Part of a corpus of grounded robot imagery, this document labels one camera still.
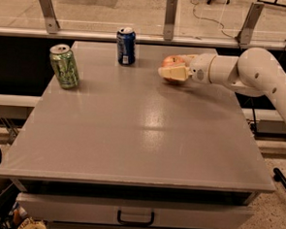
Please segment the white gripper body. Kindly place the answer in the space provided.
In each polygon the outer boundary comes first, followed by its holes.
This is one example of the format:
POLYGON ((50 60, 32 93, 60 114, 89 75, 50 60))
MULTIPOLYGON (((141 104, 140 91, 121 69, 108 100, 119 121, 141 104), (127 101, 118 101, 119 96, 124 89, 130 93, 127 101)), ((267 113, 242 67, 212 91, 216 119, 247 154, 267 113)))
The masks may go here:
POLYGON ((210 84, 209 69, 215 57, 215 53, 203 53, 192 59, 189 69, 194 81, 201 84, 210 84))

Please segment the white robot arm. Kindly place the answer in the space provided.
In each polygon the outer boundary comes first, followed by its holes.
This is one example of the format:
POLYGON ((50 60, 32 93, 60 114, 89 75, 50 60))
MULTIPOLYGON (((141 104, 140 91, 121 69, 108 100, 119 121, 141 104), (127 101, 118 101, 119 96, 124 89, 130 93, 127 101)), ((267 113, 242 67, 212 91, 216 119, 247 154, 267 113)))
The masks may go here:
POLYGON ((163 60, 158 74, 170 82, 192 79, 199 84, 222 85, 248 97, 266 96, 286 124, 286 73, 263 48, 247 49, 240 56, 172 55, 163 60))

